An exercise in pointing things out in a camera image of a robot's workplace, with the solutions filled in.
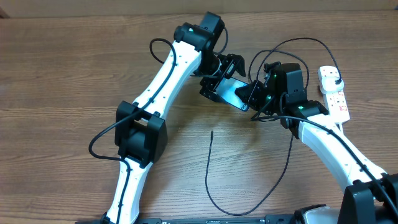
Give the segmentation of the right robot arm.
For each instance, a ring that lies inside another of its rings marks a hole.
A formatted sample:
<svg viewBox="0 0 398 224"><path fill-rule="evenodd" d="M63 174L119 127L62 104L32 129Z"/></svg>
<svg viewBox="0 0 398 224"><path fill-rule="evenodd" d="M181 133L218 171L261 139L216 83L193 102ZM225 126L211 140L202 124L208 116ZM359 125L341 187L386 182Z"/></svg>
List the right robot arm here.
<svg viewBox="0 0 398 224"><path fill-rule="evenodd" d="M371 162L336 127L328 110L307 98L299 64L273 63L266 73L265 82L254 80L235 94L250 108L265 113L253 120L279 119L320 158L343 191L340 208L301 208L291 223L397 223L397 175Z"/></svg>

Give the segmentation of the Galaxy smartphone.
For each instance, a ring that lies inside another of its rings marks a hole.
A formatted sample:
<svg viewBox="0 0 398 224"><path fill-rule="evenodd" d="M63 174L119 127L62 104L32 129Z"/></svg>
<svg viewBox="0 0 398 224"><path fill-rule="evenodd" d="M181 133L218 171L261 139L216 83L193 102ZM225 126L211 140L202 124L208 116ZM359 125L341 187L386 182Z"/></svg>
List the Galaxy smartphone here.
<svg viewBox="0 0 398 224"><path fill-rule="evenodd" d="M223 103L234 106L241 111L247 111L249 106L235 94L235 90L237 88L241 88L246 86L247 83L242 82L241 80L230 78L230 79L222 79L220 84L216 88L216 94L221 97Z"/></svg>

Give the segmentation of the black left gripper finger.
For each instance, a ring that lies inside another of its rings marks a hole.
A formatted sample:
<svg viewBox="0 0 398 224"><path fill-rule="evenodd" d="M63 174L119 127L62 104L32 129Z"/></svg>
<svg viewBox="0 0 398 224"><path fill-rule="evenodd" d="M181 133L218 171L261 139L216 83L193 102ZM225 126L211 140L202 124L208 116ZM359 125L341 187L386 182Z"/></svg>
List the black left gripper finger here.
<svg viewBox="0 0 398 224"><path fill-rule="evenodd" d="M244 58L241 55L236 55L236 54L233 54L232 58L233 58L234 67L231 73L233 74L234 72L237 72L242 77L246 77Z"/></svg>
<svg viewBox="0 0 398 224"><path fill-rule="evenodd" d="M224 103L224 99L218 95L217 93L207 89L206 87L202 87L200 90L200 94L204 96L205 98L208 98L209 100L215 102L215 103Z"/></svg>

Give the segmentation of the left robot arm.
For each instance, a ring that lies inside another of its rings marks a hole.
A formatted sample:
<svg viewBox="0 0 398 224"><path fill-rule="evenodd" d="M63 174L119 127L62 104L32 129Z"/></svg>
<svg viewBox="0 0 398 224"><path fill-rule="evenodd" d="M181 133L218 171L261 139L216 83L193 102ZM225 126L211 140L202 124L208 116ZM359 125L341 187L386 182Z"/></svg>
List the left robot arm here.
<svg viewBox="0 0 398 224"><path fill-rule="evenodd" d="M112 206L101 217L101 223L137 220L145 179L167 145L167 114L190 76L201 78L200 94L205 98L248 109L235 94L245 83L232 77L234 72L245 76L244 59L213 51L225 29L221 17L211 12L199 25L178 26L169 55L150 85L132 103L119 104L113 129L120 173Z"/></svg>

